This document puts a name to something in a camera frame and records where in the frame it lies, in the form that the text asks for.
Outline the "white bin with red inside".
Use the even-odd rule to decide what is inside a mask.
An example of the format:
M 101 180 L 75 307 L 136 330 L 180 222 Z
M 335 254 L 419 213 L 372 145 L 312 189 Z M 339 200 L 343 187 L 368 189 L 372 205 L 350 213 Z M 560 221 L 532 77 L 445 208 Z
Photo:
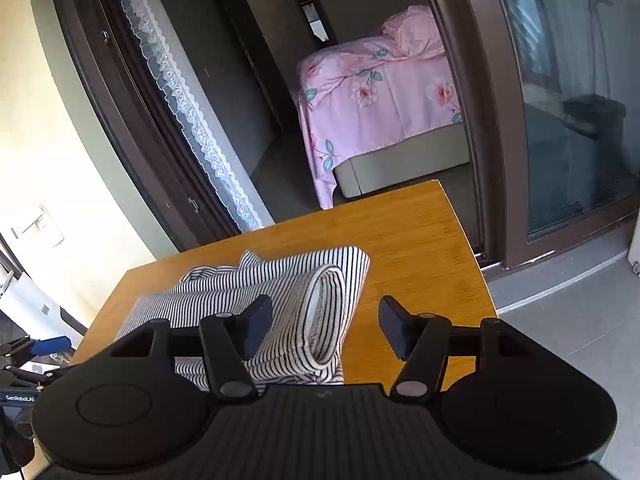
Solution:
M 627 252 L 627 259 L 631 265 L 631 270 L 637 276 L 640 276 L 640 219 L 634 226 L 634 234 L 632 234 L 631 244 Z

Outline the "pink floral bed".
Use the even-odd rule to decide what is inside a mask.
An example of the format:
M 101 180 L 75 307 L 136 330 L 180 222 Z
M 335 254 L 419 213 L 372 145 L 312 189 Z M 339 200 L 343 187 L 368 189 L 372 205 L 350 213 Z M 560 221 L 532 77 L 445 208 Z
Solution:
M 367 194 L 469 161 L 462 106 L 429 6 L 298 64 L 298 118 L 321 208 L 345 168 Z

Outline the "white lace curtain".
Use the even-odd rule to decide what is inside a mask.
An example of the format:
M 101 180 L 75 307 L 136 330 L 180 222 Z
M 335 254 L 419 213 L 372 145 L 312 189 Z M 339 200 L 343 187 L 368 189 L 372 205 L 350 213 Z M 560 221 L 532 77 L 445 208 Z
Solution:
M 157 88 L 177 119 L 209 187 L 240 230 L 274 221 L 209 104 L 160 0 L 119 0 Z

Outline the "glass sliding door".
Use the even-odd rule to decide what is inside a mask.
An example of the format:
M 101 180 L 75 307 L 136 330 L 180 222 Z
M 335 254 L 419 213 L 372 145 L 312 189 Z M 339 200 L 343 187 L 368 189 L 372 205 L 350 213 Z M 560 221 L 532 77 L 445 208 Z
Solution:
M 502 2 L 538 238 L 639 192 L 639 0 Z

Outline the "dark brown door frame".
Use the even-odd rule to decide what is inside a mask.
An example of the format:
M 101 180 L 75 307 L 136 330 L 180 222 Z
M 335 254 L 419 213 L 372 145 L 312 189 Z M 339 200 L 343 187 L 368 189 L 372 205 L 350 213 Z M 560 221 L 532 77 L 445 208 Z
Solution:
M 145 62 L 119 0 L 53 0 L 107 139 L 180 252 L 240 234 Z

